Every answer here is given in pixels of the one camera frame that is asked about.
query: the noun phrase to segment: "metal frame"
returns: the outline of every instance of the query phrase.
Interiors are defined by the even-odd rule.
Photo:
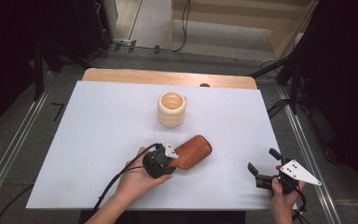
[[[24,142],[25,138],[27,137],[28,132],[30,132],[34,121],[39,114],[43,104],[48,97],[48,93],[50,90],[50,86],[54,81],[54,76],[52,72],[48,72],[46,75],[46,88],[43,91],[42,95],[39,97],[39,100],[32,103],[30,109],[28,110],[27,115],[25,116],[24,120],[22,121],[19,129],[17,130],[16,134],[14,135],[13,139],[10,142],[4,156],[0,160],[0,187],[7,176],[8,171],[10,170],[11,165],[13,164],[14,160],[16,160],[17,155],[20,152],[22,143]]]
[[[278,86],[278,91],[282,99],[289,99],[289,95],[283,86]],[[287,105],[285,109],[307,168],[309,169],[311,174],[313,174],[322,182],[322,185],[320,187],[314,187],[316,189],[316,193],[318,194],[319,201],[324,210],[324,214],[326,215],[327,221],[330,224],[341,224],[342,221],[338,215],[336,206],[334,205],[330,192],[324,182],[322,173],[318,165],[316,164],[316,160],[313,157],[312,151],[310,150],[310,145],[308,144],[307,138],[302,130],[298,116],[293,113],[289,105]]]

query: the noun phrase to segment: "wire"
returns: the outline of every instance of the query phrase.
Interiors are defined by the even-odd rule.
[[[307,199],[305,197],[305,195],[301,192],[299,185],[297,185],[296,187],[294,187],[293,185],[291,185],[289,182],[285,181],[283,178],[280,178],[280,180],[283,182],[284,185],[288,186],[289,188],[293,189],[295,192],[298,193],[298,195],[300,195],[301,197],[301,201],[302,204],[301,206],[297,209],[297,211],[295,212],[295,214],[292,216],[292,220],[296,220],[298,218],[298,220],[300,221],[300,223],[303,223],[301,220],[301,214],[306,210],[305,206],[307,204]]]
[[[125,45],[113,45],[111,49],[114,49],[115,47],[121,47],[121,48],[129,48],[129,49],[152,49],[152,50],[168,51],[168,52],[177,52],[181,50],[182,48],[185,47],[187,41],[187,23],[188,23],[188,15],[190,14],[190,7],[191,7],[191,2],[190,0],[187,0],[187,3],[185,5],[182,14],[182,30],[183,30],[184,37],[183,37],[182,45],[178,49],[156,49],[156,48],[149,48],[149,47],[125,46]]]
[[[16,202],[25,192],[27,192],[29,189],[34,187],[34,183],[30,184],[27,188],[25,188],[22,192],[20,192],[16,197],[14,197],[10,203],[8,203],[5,208],[1,211],[0,213],[0,220],[2,218],[2,216],[5,214],[5,212],[7,211],[7,209],[14,203]]]
[[[128,169],[128,170],[126,170],[124,173],[126,173],[126,172],[128,172],[128,171],[130,171],[130,170],[139,169],[139,168],[145,168],[145,167],[144,167],[144,166],[136,166],[136,167],[132,167],[132,168],[130,168],[130,169]]]
[[[104,50],[101,50],[101,51],[98,51],[98,52],[95,52],[95,53],[92,53],[92,54],[95,54],[94,57],[92,57],[91,59],[88,59],[86,60],[85,62],[86,63],[91,63],[92,61],[94,61],[95,59],[97,59],[102,53],[104,52],[107,52],[108,50],[110,50],[112,48],[108,48],[108,49],[104,49]],[[61,57],[60,60],[65,63],[65,64],[73,64],[75,62],[73,61],[67,61],[67,60],[63,60],[63,59],[68,59],[67,57]]]
[[[265,62],[261,63],[260,66],[258,66],[258,69],[261,69],[265,63],[277,63],[277,62],[278,62],[278,61],[265,61]],[[263,76],[265,76],[265,77],[267,77],[267,78],[275,78],[275,77],[269,77],[269,76],[267,76],[266,74],[263,74]]]
[[[289,105],[290,99],[279,100],[270,109],[267,110],[269,119],[272,119],[278,112],[280,112],[286,105]]]
[[[190,0],[188,0],[186,5],[185,5],[185,9],[183,10],[183,14],[182,14],[182,30],[183,30],[183,35],[184,35],[182,45],[178,49],[174,49],[173,50],[174,52],[181,50],[186,45],[186,41],[187,41],[187,22],[188,22],[188,15],[190,14],[190,7],[191,7],[191,2],[190,2]]]
[[[98,211],[98,208],[100,207],[101,202],[103,201],[104,196],[106,195],[107,191],[110,190],[110,188],[113,186],[113,184],[115,184],[115,182],[120,178],[120,176],[124,173],[126,173],[127,171],[131,170],[132,168],[130,168],[130,166],[133,165],[133,163],[138,160],[142,155],[144,155],[146,153],[146,151],[148,151],[150,148],[155,147],[158,143],[155,143],[147,148],[145,148],[141,153],[139,153],[138,155],[136,155],[136,157],[134,159],[132,159],[132,161],[130,161],[121,171],[120,173],[118,173],[117,175],[115,175],[115,177],[113,177],[113,179],[109,182],[109,184],[106,186],[105,190],[103,191],[103,194],[99,197],[98,202],[95,204],[94,208],[92,209],[92,211],[94,213],[96,213]]]
[[[307,222],[308,224],[310,224],[301,214],[298,215],[298,220],[302,223],[302,220],[304,220],[305,222]]]

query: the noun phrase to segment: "white board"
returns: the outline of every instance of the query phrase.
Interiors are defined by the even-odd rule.
[[[174,129],[157,119],[166,91],[187,99],[185,120]],[[211,143],[212,155],[177,169],[130,209],[268,209],[270,195],[247,170],[251,162],[260,174],[278,173],[269,149],[279,149],[260,91],[87,81],[76,84],[27,208],[90,209],[140,147],[176,148],[196,134]]]

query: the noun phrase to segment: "black cable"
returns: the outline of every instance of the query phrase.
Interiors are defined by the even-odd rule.
[[[183,30],[183,41],[182,45],[178,49],[158,49],[158,51],[168,51],[168,52],[177,52],[185,47],[186,41],[187,41],[187,23],[188,23],[188,15],[190,14],[190,6],[191,2],[190,0],[187,0],[187,3],[185,5],[185,8],[183,10],[182,14],[182,30]],[[125,45],[119,45],[121,48],[131,48],[131,49],[152,49],[156,50],[155,48],[149,48],[149,47],[137,47],[137,46],[125,46]]]
[[[290,104],[289,99],[279,100],[270,109],[267,110],[269,119],[272,119],[278,112],[280,112],[286,105]]]
[[[278,61],[276,61],[275,63],[270,64],[269,66],[266,66],[263,69],[258,70],[255,73],[252,73],[251,75],[249,75],[248,77],[252,77],[252,78],[257,78],[257,77],[261,77],[264,74],[266,74],[267,72],[270,72],[274,69],[277,69],[279,67],[281,67],[282,65],[284,65],[286,62],[288,61],[288,57],[284,57]]]
[[[111,49],[111,48],[104,49],[104,50],[101,50],[101,51],[92,53],[92,54],[95,54],[95,55],[94,55],[91,59],[86,60],[85,62],[86,62],[86,63],[91,63],[92,61],[94,61],[95,59],[97,59],[102,53],[104,53],[104,52],[106,52],[106,51],[108,51],[108,50],[110,50],[110,49]],[[73,62],[73,61],[69,62],[69,61],[66,61],[66,60],[63,60],[63,59],[67,59],[67,57],[60,58],[60,60],[61,60],[63,63],[65,63],[65,64],[73,64],[73,63],[75,63],[75,62]]]
[[[14,203],[16,202],[25,192],[27,192],[29,189],[31,189],[34,186],[34,183],[30,184],[27,188],[25,188],[22,192],[20,192],[14,199],[12,199],[10,201],[10,203],[8,203],[5,208],[1,211],[0,213],[0,219],[2,218],[2,216],[5,214],[5,212],[7,211],[7,209]]]
[[[261,63],[260,66],[258,66],[258,69],[260,70],[265,63],[276,63],[276,62],[277,62],[277,61],[265,61],[265,62]],[[265,76],[265,77],[267,77],[267,78],[275,78],[275,77],[269,77],[269,76],[267,76],[266,74],[263,74],[263,76]]]
[[[292,190],[294,190],[295,192],[298,193],[298,195],[300,195],[301,197],[301,201],[302,204],[301,206],[297,209],[297,211],[295,212],[295,214],[292,216],[292,220],[296,220],[298,218],[298,220],[302,223],[302,220],[300,219],[300,216],[303,212],[307,211],[305,206],[307,204],[307,199],[305,197],[305,195],[301,192],[301,190],[299,189],[299,186],[294,187],[293,185],[291,185],[289,182],[285,181],[283,178],[280,178],[280,181],[282,181],[282,183],[286,186],[288,186],[289,188],[291,188]]]
[[[187,41],[187,22],[188,22],[188,15],[190,14],[190,7],[191,7],[191,2],[190,2],[190,0],[188,0],[186,5],[185,5],[185,9],[183,10],[183,14],[182,14],[182,30],[183,30],[183,35],[184,35],[182,45],[178,49],[174,49],[173,52],[181,50],[186,45],[186,41]]]
[[[106,186],[105,190],[103,191],[103,194],[99,197],[98,202],[95,204],[94,208],[92,209],[92,211],[94,213],[96,213],[98,211],[98,208],[100,207],[101,202],[103,201],[104,196],[106,195],[107,191],[110,190],[110,188],[113,186],[113,184],[115,184],[115,182],[120,178],[120,176],[124,173],[126,173],[127,171],[131,170],[132,168],[130,168],[130,166],[133,165],[133,163],[138,160],[142,155],[144,155],[146,153],[146,151],[148,151],[150,148],[155,147],[158,143],[155,143],[147,148],[145,148],[141,153],[139,153],[138,155],[136,155],[136,157],[134,159],[132,159],[132,161],[130,161],[121,171],[120,173],[118,173],[117,175],[115,175],[115,177],[113,177],[113,179],[109,182],[109,184]]]
[[[302,218],[302,220],[304,220],[305,222],[307,222],[308,224],[310,224],[301,214],[298,216],[298,219],[299,220],[301,220],[301,218]]]
[[[144,167],[144,166],[136,166],[136,167],[132,167],[132,168],[130,168],[130,169],[128,169],[128,170],[126,170],[124,173],[126,173],[126,172],[128,172],[128,171],[130,171],[130,170],[139,169],[139,168],[145,168],[145,167]]]

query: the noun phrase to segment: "floor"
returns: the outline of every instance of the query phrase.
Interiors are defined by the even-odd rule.
[[[132,37],[132,40],[137,40],[137,46],[153,48],[155,45],[160,45],[162,48],[168,47],[169,28],[167,28],[167,25],[169,24],[166,21],[158,21],[158,18],[169,16],[169,10],[166,10],[169,3],[170,1],[166,0],[143,0],[143,7]],[[175,33],[177,34],[174,39],[175,46],[178,46],[182,41],[180,25],[179,21],[175,24]],[[100,55],[93,64],[106,68],[188,71],[245,76],[265,65],[263,62],[275,60],[263,30],[190,22],[187,35],[183,54],[173,55],[161,52],[154,55],[153,52],[140,50],[129,54],[124,49],[118,52],[111,50]],[[0,212],[11,199],[29,186],[37,177],[59,125],[59,120],[53,121],[58,108],[52,103],[67,102],[76,81],[82,78],[83,73],[84,70],[81,67],[68,63],[60,74],[49,75],[52,77],[50,80],[51,88],[45,102],[43,102],[43,109],[34,118],[26,138],[18,146],[19,151],[14,155],[11,169],[5,174],[7,178],[1,183]],[[262,91],[266,107],[272,106],[280,99],[280,91],[274,85],[273,78],[270,78],[274,76],[276,76],[276,73],[272,71],[256,80],[257,86]],[[33,96],[33,90],[33,87],[30,87],[25,91],[0,119],[0,160],[4,157],[7,148],[11,146],[11,140],[23,118],[27,115],[29,108],[33,106],[30,100]],[[280,148],[289,157],[294,156],[299,161],[306,163],[303,154],[300,153],[298,141],[294,141],[297,138],[289,118],[290,113],[282,111],[271,120]],[[328,207],[324,207],[324,199],[320,198],[317,189],[308,186],[306,193],[310,199],[310,210],[305,216],[310,223],[358,223],[358,174],[345,164],[328,162],[324,157],[324,145],[314,131],[311,120],[303,113],[300,113],[297,118],[301,122],[308,140],[307,143],[316,158],[317,167],[321,170],[324,183],[333,199],[335,204],[333,208],[337,210],[327,211]],[[26,192],[7,210],[1,223],[77,223],[78,211],[25,210],[24,206],[29,193],[30,191]],[[337,212],[339,218],[331,221],[332,219],[329,216],[335,212]],[[188,216],[189,213],[178,215],[175,212],[158,214],[157,216],[150,216],[147,213],[141,214],[144,223],[184,223]],[[247,223],[270,223],[268,211],[250,211],[246,219]]]

